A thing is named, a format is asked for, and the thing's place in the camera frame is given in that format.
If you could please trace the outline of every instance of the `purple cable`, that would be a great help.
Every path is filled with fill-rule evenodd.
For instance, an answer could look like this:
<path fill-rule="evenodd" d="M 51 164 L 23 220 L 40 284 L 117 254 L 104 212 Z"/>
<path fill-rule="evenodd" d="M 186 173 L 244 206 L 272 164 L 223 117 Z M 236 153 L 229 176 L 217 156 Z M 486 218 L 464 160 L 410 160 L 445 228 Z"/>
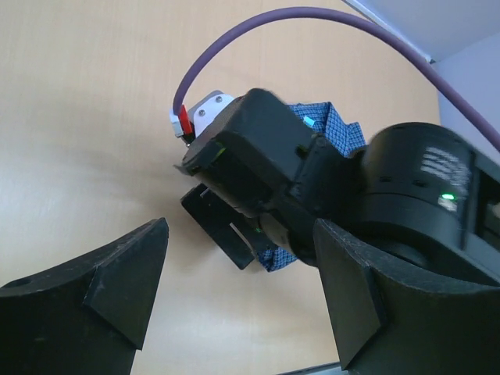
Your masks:
<path fill-rule="evenodd" d="M 364 20 L 360 17 L 353 16 L 345 12 L 339 12 L 327 8 L 315 8 L 307 6 L 297 6 L 291 8 L 282 8 L 271 10 L 253 16 L 252 18 L 233 27 L 224 35 L 214 41 L 193 63 L 191 68 L 186 72 L 184 78 L 179 84 L 179 88 L 173 97 L 173 112 L 178 115 L 184 96 L 188 92 L 195 78 L 206 64 L 234 39 L 255 29 L 256 27 L 265 25 L 279 20 L 287 20 L 291 18 L 315 18 L 319 20 L 329 20 L 343 23 L 363 30 L 375 38 L 382 40 L 390 45 L 393 49 L 401 53 L 410 61 L 485 137 L 490 143 L 500 152 L 500 134 L 493 126 L 486 121 L 477 110 L 475 110 L 467 100 L 465 100 L 455 89 L 450 86 L 422 57 L 409 47 L 405 42 L 399 40 L 396 36 L 386 31 L 383 27 L 377 26 L 375 23 Z"/>

